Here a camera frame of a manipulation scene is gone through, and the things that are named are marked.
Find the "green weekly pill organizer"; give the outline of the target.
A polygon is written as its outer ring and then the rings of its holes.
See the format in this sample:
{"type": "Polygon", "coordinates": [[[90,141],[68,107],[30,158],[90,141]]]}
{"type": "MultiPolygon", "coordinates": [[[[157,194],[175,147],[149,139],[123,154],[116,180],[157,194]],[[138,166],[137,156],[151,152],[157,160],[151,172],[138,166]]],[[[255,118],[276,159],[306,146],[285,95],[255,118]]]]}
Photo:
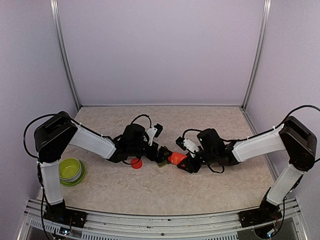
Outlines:
{"type": "Polygon", "coordinates": [[[159,168],[170,164],[170,162],[168,161],[168,157],[159,157],[159,152],[157,154],[156,163],[159,168]]]}

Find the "red pill bottle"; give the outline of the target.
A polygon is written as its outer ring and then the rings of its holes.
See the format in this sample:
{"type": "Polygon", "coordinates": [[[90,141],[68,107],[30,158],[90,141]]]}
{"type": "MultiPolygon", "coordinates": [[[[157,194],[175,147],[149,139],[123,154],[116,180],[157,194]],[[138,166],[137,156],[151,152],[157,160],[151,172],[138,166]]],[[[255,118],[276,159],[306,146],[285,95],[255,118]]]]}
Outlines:
{"type": "Polygon", "coordinates": [[[173,152],[169,157],[168,161],[173,165],[180,164],[185,158],[187,158],[187,155],[179,153],[179,152],[173,152]]]}

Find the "red bottle cap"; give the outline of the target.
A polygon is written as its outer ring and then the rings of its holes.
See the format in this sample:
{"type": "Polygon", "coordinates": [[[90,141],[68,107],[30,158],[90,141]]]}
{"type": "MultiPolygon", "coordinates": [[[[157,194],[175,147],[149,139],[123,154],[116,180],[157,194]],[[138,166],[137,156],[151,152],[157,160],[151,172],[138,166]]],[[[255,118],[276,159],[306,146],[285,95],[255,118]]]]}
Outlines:
{"type": "Polygon", "coordinates": [[[131,159],[130,165],[131,165],[131,167],[133,169],[137,170],[137,169],[140,169],[143,166],[143,161],[142,161],[141,158],[135,157],[135,158],[131,159]]]}

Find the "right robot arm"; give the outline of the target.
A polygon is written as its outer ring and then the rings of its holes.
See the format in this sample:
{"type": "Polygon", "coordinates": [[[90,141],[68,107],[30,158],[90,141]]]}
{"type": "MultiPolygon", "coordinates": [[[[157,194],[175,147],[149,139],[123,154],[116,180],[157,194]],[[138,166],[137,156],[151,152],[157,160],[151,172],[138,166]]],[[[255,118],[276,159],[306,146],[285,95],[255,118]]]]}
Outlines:
{"type": "Polygon", "coordinates": [[[288,165],[267,191],[263,205],[255,212],[260,222],[268,221],[275,214],[275,207],[316,162],[317,137],[294,116],[287,117],[271,130],[244,140],[225,141],[214,128],[201,130],[197,138],[200,146],[184,136],[179,137],[176,144],[188,154],[184,157],[172,156],[170,160],[188,173],[197,173],[201,166],[234,166],[269,153],[287,152],[288,165]]]}

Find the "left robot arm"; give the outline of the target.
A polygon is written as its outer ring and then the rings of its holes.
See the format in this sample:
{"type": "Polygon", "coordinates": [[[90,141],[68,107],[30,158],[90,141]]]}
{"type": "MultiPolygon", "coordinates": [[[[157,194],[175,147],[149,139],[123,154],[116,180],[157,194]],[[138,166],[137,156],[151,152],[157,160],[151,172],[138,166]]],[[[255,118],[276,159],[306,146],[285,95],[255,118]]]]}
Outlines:
{"type": "Polygon", "coordinates": [[[112,138],[101,135],[72,119],[65,111],[49,114],[49,120],[34,132],[40,182],[50,214],[63,223],[70,218],[61,193],[59,161],[68,146],[74,146],[100,156],[112,163],[125,162],[129,157],[142,157],[161,164],[172,154],[154,141],[163,130],[160,124],[145,128],[135,122],[122,134],[112,138]]]}

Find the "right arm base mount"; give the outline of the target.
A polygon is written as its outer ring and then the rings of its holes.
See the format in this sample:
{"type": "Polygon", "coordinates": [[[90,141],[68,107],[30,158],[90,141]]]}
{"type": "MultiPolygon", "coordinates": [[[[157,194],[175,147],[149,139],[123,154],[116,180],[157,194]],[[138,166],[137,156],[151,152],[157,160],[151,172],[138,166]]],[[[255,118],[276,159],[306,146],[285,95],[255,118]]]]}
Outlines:
{"type": "Polygon", "coordinates": [[[259,207],[251,210],[245,210],[239,212],[238,216],[242,228],[272,222],[283,217],[278,207],[275,209],[259,207]]]}

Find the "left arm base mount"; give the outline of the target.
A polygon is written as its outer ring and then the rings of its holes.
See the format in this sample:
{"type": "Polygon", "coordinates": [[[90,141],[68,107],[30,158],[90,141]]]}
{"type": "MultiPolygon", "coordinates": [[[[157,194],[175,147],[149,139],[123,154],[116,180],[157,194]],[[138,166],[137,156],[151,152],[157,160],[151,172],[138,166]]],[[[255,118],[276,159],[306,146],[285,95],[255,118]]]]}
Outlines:
{"type": "Polygon", "coordinates": [[[86,223],[87,213],[69,208],[47,209],[43,214],[43,218],[54,223],[83,229],[86,223]]]}

